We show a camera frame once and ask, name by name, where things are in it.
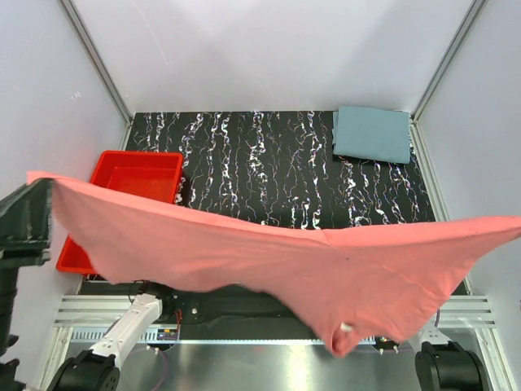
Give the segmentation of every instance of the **white backdrop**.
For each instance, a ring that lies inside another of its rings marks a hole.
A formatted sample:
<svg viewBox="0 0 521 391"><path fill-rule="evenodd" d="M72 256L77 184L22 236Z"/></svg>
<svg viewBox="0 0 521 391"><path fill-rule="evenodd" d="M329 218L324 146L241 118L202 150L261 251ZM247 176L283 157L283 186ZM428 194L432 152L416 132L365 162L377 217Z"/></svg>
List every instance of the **white backdrop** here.
<svg viewBox="0 0 521 391"><path fill-rule="evenodd" d="M75 0L129 109L412 110L471 0Z"/></svg>
<svg viewBox="0 0 521 391"><path fill-rule="evenodd" d="M521 216L521 3L488 2L420 119L449 216ZM486 294L521 387L521 239L481 260Z"/></svg>
<svg viewBox="0 0 521 391"><path fill-rule="evenodd" d="M125 126L56 0L0 1L0 199L31 169L88 179L99 154L117 149ZM53 259L20 271L2 361L21 360L17 379L34 384L64 293L78 275L55 269L66 232L55 226Z"/></svg>

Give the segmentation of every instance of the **folded blue towel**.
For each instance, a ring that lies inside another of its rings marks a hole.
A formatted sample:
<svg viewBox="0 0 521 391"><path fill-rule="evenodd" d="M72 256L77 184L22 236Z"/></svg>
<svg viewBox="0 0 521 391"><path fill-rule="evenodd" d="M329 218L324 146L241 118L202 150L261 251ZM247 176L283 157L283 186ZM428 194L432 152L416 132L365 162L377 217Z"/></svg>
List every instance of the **folded blue towel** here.
<svg viewBox="0 0 521 391"><path fill-rule="evenodd" d="M335 155L409 163L409 113L343 106L333 122Z"/></svg>

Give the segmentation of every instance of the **red plastic bin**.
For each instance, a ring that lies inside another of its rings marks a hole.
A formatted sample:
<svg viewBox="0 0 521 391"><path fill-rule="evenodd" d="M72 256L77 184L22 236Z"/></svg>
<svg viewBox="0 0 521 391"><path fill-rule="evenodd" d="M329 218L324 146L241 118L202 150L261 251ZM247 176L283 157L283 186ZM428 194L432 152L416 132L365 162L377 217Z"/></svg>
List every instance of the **red plastic bin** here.
<svg viewBox="0 0 521 391"><path fill-rule="evenodd" d="M173 203L182 176L182 154L105 151L90 183L153 200ZM70 237L56 268L69 273L96 274L89 257Z"/></svg>

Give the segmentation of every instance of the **white squiggle pattern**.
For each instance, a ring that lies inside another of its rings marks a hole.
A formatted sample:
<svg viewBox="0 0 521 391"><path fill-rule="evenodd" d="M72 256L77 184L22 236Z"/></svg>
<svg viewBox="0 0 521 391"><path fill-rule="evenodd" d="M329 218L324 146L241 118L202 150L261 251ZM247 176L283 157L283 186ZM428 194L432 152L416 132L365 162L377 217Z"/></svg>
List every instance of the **white squiggle pattern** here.
<svg viewBox="0 0 521 391"><path fill-rule="evenodd" d="M129 145L180 151L177 202L195 209L299 229L432 219L415 154L410 165L333 158L330 115L140 114Z"/></svg>

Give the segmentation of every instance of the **pink t-shirt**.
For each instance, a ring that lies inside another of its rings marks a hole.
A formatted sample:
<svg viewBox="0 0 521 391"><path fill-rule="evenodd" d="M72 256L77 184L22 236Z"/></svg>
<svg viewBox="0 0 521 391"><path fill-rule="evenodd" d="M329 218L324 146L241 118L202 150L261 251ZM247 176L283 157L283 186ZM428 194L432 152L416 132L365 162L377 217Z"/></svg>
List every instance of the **pink t-shirt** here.
<svg viewBox="0 0 521 391"><path fill-rule="evenodd" d="M28 175L37 178L55 179L55 216L110 282L148 279L198 292L238 283L267 292L338 356L367 336L408 339L480 257L521 236L521 217L293 230Z"/></svg>

